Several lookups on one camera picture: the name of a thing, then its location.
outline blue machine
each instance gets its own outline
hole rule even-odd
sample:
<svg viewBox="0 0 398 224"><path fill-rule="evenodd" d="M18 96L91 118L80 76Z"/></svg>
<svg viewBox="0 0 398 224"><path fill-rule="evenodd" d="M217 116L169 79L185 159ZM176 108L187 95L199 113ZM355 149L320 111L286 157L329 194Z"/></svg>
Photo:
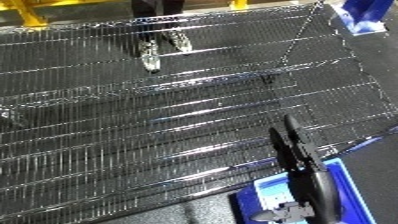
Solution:
<svg viewBox="0 0 398 224"><path fill-rule="evenodd" d="M383 17L394 0L347 0L342 6L334 6L341 20L354 35L384 32Z"/></svg>
<svg viewBox="0 0 398 224"><path fill-rule="evenodd" d="M342 161L324 163L295 118L286 115L284 124L290 144L275 128L269 132L286 173L257 180L237 194L245 223L375 223Z"/></svg>
<svg viewBox="0 0 398 224"><path fill-rule="evenodd" d="M375 224L371 213L355 187L350 174L340 159L325 162L327 168L336 180L340 199L343 206L341 223L347 224ZM280 203L294 201L287 186L286 173L255 181L252 185L237 193L239 207L245 224L259 224L250 217L262 210L274 209Z"/></svg>

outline blue panel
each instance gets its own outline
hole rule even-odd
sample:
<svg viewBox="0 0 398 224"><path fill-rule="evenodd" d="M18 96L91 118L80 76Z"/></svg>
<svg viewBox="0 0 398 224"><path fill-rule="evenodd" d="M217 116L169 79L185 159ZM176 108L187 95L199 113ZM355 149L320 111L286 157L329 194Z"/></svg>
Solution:
<svg viewBox="0 0 398 224"><path fill-rule="evenodd" d="M341 201L344 206L343 223L376 223L340 159L325 162L336 180ZM237 193L242 215L246 224L256 224L250 220L254 213L274 209L280 203L294 201L287 186L286 173L255 181Z"/></svg>
<svg viewBox="0 0 398 224"><path fill-rule="evenodd" d="M343 9L353 17L355 23L379 22L393 2L394 0L348 0Z"/></svg>

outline leg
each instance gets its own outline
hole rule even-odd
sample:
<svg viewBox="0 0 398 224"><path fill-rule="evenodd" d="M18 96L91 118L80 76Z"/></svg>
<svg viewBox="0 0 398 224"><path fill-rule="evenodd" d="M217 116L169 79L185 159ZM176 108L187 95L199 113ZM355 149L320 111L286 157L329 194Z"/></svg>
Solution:
<svg viewBox="0 0 398 224"><path fill-rule="evenodd" d="M163 0L163 14L165 16L182 13L185 0Z"/></svg>
<svg viewBox="0 0 398 224"><path fill-rule="evenodd" d="M153 33L148 33L148 31L154 30L153 24L145 23L150 23L146 18L156 16L156 0L132 0L131 6L134 17L143 23L137 27L138 32L140 32L138 34L139 39L144 41L154 39Z"/></svg>
<svg viewBox="0 0 398 224"><path fill-rule="evenodd" d="M185 0L163 0L163 15L172 16L182 13ZM170 22L165 25L166 28L177 27L178 23Z"/></svg>
<svg viewBox="0 0 398 224"><path fill-rule="evenodd" d="M172 15L181 14L185 0L163 0L164 15L169 16L165 28L169 29L163 32L163 36L171 42L179 51L189 53L192 51L192 44L185 33L178 28L178 18L173 18Z"/></svg>

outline black tool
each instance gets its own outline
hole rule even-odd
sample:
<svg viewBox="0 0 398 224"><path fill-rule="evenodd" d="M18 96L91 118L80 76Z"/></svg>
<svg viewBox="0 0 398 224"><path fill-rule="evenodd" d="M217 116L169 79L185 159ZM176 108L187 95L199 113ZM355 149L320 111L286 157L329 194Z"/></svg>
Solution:
<svg viewBox="0 0 398 224"><path fill-rule="evenodd" d="M342 205L336 183L317 154L309 133L290 115L284 117L291 146L271 128L270 138L279 165L288 173L288 186L296 202L286 202L274 210L253 215L258 222L336 224L341 221Z"/></svg>

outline floor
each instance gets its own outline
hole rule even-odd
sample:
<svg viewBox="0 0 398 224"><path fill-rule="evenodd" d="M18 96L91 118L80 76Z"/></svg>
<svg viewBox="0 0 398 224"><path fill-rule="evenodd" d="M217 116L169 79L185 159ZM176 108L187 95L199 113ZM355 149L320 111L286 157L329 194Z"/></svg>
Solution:
<svg viewBox="0 0 398 224"><path fill-rule="evenodd" d="M329 4L337 4L342 0L327 0ZM285 5L297 5L307 4L313 2L313 0L295 0L295 1L271 1L269 3L257 3L250 5L250 8L263 8L263 7L275 7ZM36 8L36 12L47 18L51 23L64 24L64 23L79 23L88 21L107 21L107 20L118 20L131 18L132 13L130 9L129 1L99 3L99 4L86 4L86 5L71 5L61 7L43 7ZM186 6L184 13L206 13L206 12L219 12L230 10L225 2L225 7L212 7L207 6ZM22 24L21 18L16 11L2 11L0 13L0 27L8 26L19 26Z"/></svg>

